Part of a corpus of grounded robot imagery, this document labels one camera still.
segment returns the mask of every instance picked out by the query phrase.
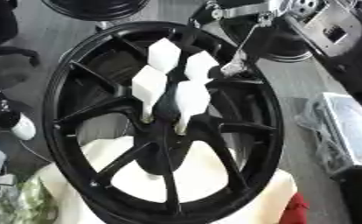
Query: office chair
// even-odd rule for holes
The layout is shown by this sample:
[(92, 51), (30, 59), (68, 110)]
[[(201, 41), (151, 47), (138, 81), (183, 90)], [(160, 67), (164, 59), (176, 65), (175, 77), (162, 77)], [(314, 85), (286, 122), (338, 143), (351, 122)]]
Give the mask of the office chair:
[(17, 0), (0, 0), (0, 56), (21, 54), (28, 57), (31, 65), (35, 67), (40, 63), (37, 52), (15, 46), (1, 46), (1, 44), (15, 38), (18, 34), (17, 19), (13, 13), (13, 9), (16, 7)]

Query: white cube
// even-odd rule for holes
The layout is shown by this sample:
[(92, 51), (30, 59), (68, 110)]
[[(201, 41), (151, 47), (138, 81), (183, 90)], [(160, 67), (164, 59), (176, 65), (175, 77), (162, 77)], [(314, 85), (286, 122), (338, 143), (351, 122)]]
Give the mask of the white cube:
[(194, 80), (181, 81), (176, 91), (176, 104), (181, 117), (176, 132), (183, 135), (191, 117), (203, 114), (210, 103), (211, 96), (204, 83)]
[(162, 38), (149, 47), (149, 65), (165, 74), (178, 65), (181, 49)]
[(211, 80), (208, 78), (210, 69), (218, 65), (218, 61), (216, 61), (210, 53), (206, 51), (199, 52), (188, 58), (185, 67), (185, 75), (191, 81), (207, 83)]
[(164, 93), (167, 76), (152, 66), (145, 66), (132, 79), (132, 95), (143, 102), (143, 120), (152, 119), (152, 108)]

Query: robotic arm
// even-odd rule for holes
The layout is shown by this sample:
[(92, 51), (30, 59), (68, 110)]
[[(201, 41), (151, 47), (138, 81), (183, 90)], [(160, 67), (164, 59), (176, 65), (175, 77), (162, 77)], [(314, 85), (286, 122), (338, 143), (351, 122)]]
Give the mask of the robotic arm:
[(239, 3), (232, 8), (208, 1), (190, 17), (184, 44), (191, 43), (194, 32), (213, 21), (255, 17), (254, 27), (239, 45), (233, 59), (220, 69), (225, 76), (231, 76), (246, 69), (247, 58), (255, 56), (241, 50), (252, 33), (271, 26), (277, 18), (283, 19), (308, 44), (328, 73), (362, 104), (362, 9), (338, 0), (314, 1), (302, 7), (299, 4), (302, 1), (268, 0)]

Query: white cloth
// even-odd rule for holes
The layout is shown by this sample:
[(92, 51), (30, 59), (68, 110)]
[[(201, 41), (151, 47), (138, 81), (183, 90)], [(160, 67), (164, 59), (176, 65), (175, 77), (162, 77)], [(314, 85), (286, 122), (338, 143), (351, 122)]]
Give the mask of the white cloth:
[[(83, 147), (87, 160), (99, 171), (133, 144), (131, 136), (114, 140), (95, 140)], [(102, 224), (87, 207), (79, 194), (68, 184), (55, 164), (40, 170), (40, 176), (51, 195), (58, 201), (57, 224)], [(202, 142), (195, 142), (185, 161), (174, 173), (181, 202), (206, 197), (217, 192), (227, 183), (226, 170), (212, 149)], [(128, 164), (112, 179), (112, 184), (135, 197), (156, 202), (165, 201), (165, 184), (160, 176), (148, 175), (137, 162)], [(267, 187), (251, 203), (236, 213), (215, 223), (220, 224), (273, 224), (277, 223), (297, 192), (290, 174), (276, 171)]]

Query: wire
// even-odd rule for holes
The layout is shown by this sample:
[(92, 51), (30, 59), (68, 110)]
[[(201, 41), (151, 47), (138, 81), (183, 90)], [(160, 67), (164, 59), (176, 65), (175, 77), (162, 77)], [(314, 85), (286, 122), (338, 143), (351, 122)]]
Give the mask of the wire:
[[(11, 133), (11, 132), (8, 131), (8, 130), (1, 130), (1, 131), (0, 131), (0, 134), (3, 134), (3, 133), (9, 133), (9, 134), (15, 136), (13, 133)], [(24, 147), (27, 151), (29, 151), (29, 152), (30, 152), (31, 154), (33, 154), (34, 156), (36, 156), (36, 157), (38, 157), (38, 158), (40, 158), (40, 159), (42, 159), (42, 160), (44, 160), (44, 161), (46, 161), (46, 162), (48, 162), (48, 163), (52, 163), (52, 162), (53, 162), (51, 159), (48, 159), (48, 158), (46, 158), (46, 157), (38, 154), (38, 153), (35, 152), (34, 150), (32, 150), (32, 149), (31, 149), (29, 146), (27, 146), (22, 140), (18, 139), (18, 141), (19, 141), (19, 143), (20, 143), (20, 145), (21, 145), (22, 147)]]

